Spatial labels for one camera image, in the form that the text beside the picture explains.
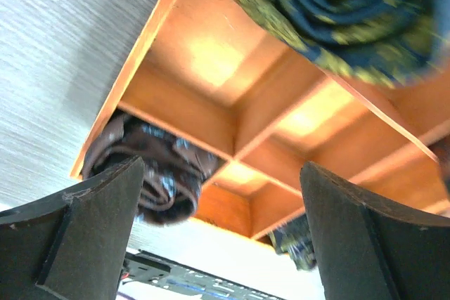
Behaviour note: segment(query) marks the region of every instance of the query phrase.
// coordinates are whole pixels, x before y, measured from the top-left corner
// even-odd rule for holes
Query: wooden organizer
[[[196,218],[252,239],[304,212],[312,160],[403,204],[449,206],[427,145],[450,133],[450,68],[388,90],[325,74],[235,0],[159,0],[73,166],[119,108],[213,152]]]

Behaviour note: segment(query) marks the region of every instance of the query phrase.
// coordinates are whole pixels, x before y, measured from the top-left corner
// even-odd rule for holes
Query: gray table surface
[[[0,203],[74,181],[72,163],[157,0],[0,0]],[[322,299],[317,272],[202,223],[135,224],[129,246],[287,299]]]

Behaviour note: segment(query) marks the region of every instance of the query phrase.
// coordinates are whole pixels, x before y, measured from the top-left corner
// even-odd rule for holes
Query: wooden tray
[[[427,145],[450,133],[450,70],[387,90],[325,74],[235,0],[159,0],[73,166],[120,108],[224,160],[196,218],[259,239],[304,212],[312,160],[388,198],[448,206]]]

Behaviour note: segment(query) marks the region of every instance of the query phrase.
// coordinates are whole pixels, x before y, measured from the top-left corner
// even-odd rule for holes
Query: wooden compartment
[[[411,88],[326,74],[235,0],[159,0],[75,160],[124,110],[224,161],[195,217],[244,237],[304,212],[300,169],[313,160],[398,202],[448,206],[428,145],[450,133],[450,69]]]

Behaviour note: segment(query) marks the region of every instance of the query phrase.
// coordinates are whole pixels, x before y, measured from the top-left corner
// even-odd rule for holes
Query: wooden divider
[[[448,203],[427,146],[450,133],[449,89],[450,70],[395,91],[327,76],[235,0],[159,0],[71,177],[119,108],[220,157],[195,217],[244,237],[304,212],[307,160],[439,212]]]

